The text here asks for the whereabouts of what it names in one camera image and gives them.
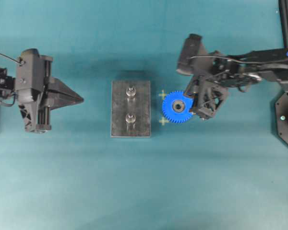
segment gear teeth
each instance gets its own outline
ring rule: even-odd
[[[172,109],[172,103],[174,100],[181,100],[185,103],[186,108],[183,112],[177,113]],[[185,97],[183,91],[173,91],[164,98],[162,112],[168,121],[178,124],[184,123],[192,117],[192,114],[188,112],[192,104],[193,99]]]

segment teal surface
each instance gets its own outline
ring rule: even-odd
[[[283,46],[277,0],[0,0],[0,52],[31,47],[85,98],[24,132],[0,108],[0,230],[288,230],[277,84],[231,90],[215,119],[163,126],[162,90],[189,33],[209,51]],[[0,58],[15,76],[15,65]],[[152,83],[150,139],[111,139],[111,81]]]

